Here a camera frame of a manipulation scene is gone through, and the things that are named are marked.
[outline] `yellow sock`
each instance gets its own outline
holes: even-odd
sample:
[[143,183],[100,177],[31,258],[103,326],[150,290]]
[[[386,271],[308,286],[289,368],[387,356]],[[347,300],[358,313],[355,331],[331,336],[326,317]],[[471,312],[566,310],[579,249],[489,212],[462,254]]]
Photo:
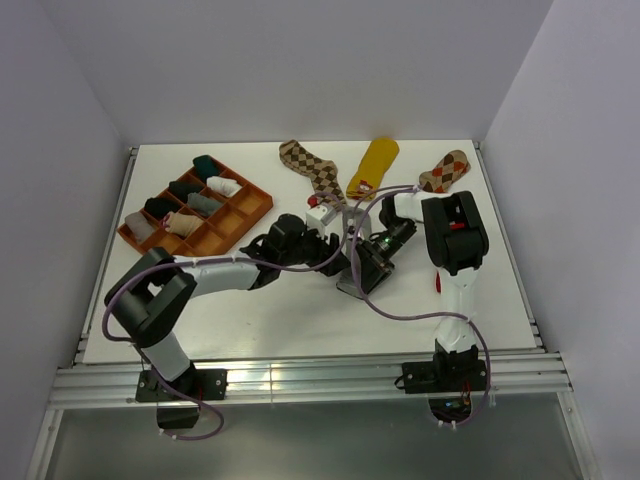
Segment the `yellow sock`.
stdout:
[[[379,188],[382,177],[391,167],[399,151],[398,144],[391,138],[380,137],[371,142],[360,161],[358,171],[349,182],[347,197],[360,199],[371,190]],[[367,201],[374,198],[375,194],[369,195]]]

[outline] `orange wooden tray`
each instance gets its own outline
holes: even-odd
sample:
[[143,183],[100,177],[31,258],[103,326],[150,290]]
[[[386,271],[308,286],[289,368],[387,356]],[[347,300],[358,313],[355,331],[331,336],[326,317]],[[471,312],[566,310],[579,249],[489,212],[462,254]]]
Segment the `orange wooden tray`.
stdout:
[[254,184],[241,177],[236,172],[226,167],[216,159],[211,161],[220,170],[220,176],[233,178],[238,181],[242,189],[233,197],[227,198],[208,188],[191,168],[177,180],[179,182],[191,183],[202,187],[200,195],[215,198],[223,202],[222,207],[216,210],[210,217],[203,217],[189,208],[169,192],[168,188],[163,190],[158,198],[166,198],[181,206],[178,213],[185,215],[196,215],[205,222],[195,232],[186,238],[182,238],[173,233],[166,232],[160,222],[147,213],[140,210],[147,221],[156,231],[142,243],[137,243],[133,233],[126,224],[118,227],[118,233],[124,240],[140,253],[145,253],[152,247],[164,247],[172,255],[206,256],[221,255],[227,253],[258,220],[260,220],[273,207],[271,195],[256,187]]

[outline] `sock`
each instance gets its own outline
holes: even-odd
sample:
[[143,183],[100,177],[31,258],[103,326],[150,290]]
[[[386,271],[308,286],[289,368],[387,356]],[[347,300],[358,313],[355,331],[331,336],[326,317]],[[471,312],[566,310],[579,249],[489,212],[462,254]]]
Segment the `sock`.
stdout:
[[225,197],[233,197],[240,191],[242,185],[233,178],[209,177],[207,187]]
[[181,237],[188,237],[204,223],[204,220],[195,215],[169,212],[167,217],[165,230]]
[[420,174],[420,185],[425,192],[445,193],[470,168],[471,165],[465,153],[461,150],[453,150],[438,162],[436,168]]
[[203,182],[206,182],[209,177],[220,175],[220,170],[218,170],[216,164],[213,163],[213,158],[209,155],[200,155],[194,158],[193,166],[196,167],[196,173]]
[[180,205],[166,198],[150,198],[144,204],[144,209],[154,218],[160,220],[169,212],[177,212]]
[[169,191],[181,202],[187,203],[190,193],[199,193],[204,187],[186,182],[169,182]]
[[215,198],[205,197],[199,193],[190,193],[187,199],[187,205],[203,217],[210,217],[222,206],[222,203]]
[[[289,140],[280,145],[280,161],[290,170],[309,177],[315,192],[332,193],[341,203],[346,204],[342,188],[338,184],[338,167],[330,160],[322,160],[309,153],[296,140]],[[322,197],[320,203],[335,202]]]
[[[347,197],[360,199],[367,192],[380,187],[382,177],[389,170],[391,164],[398,156],[398,144],[390,138],[376,138],[360,160],[358,171],[353,176],[347,187]],[[369,195],[367,200],[373,200],[375,194]]]
[[156,231],[140,212],[130,213],[124,217],[124,223],[129,227],[138,244],[144,242]]

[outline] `white table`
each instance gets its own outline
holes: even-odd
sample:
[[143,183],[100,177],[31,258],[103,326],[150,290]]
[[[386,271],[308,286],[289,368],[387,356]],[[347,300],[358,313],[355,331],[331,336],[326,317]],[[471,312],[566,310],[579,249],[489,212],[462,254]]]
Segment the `white table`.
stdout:
[[[420,172],[431,169],[454,149],[463,150],[470,172],[452,191],[470,190],[484,221],[489,253],[476,286],[475,319],[491,350],[535,348],[535,340],[502,237],[478,158],[471,141],[400,141],[400,153],[386,173],[382,186],[416,183]],[[369,142],[303,142],[305,148],[339,169],[346,191]],[[201,145],[144,145],[140,147],[121,212],[124,217],[157,195],[169,181],[189,169],[194,157],[209,154],[273,196],[273,209],[234,247],[246,245],[266,232],[280,214],[304,218],[309,180],[285,168],[278,159],[279,143]],[[381,230],[374,209],[373,230]],[[340,232],[340,219],[330,231]],[[107,341],[100,329],[106,292],[140,258],[119,236],[104,273],[98,305],[84,356],[85,363],[136,361],[128,345]],[[418,233],[392,259],[396,271],[372,295],[388,312],[416,314],[439,309],[434,288],[435,268],[430,263],[419,226]],[[276,359],[334,355],[430,352],[438,320],[396,322],[378,316],[362,301],[335,287],[338,277],[318,273],[283,273],[277,282],[253,292],[228,291],[191,300],[175,333],[192,359]],[[112,319],[114,334],[124,334]]]

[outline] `brown checkered sock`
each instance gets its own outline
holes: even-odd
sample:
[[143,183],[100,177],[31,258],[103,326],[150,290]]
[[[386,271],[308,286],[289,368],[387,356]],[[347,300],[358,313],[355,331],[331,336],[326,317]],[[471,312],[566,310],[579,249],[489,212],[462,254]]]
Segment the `brown checkered sock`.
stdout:
[[[341,203],[346,204],[344,193],[338,184],[338,167],[335,163],[309,153],[296,140],[280,145],[280,160],[285,167],[309,177],[314,192],[332,193]],[[320,203],[323,202],[336,206],[331,199],[320,199]]]
[[471,165],[465,153],[461,150],[453,150],[440,160],[436,168],[420,174],[420,185],[425,192],[445,193],[470,168]]

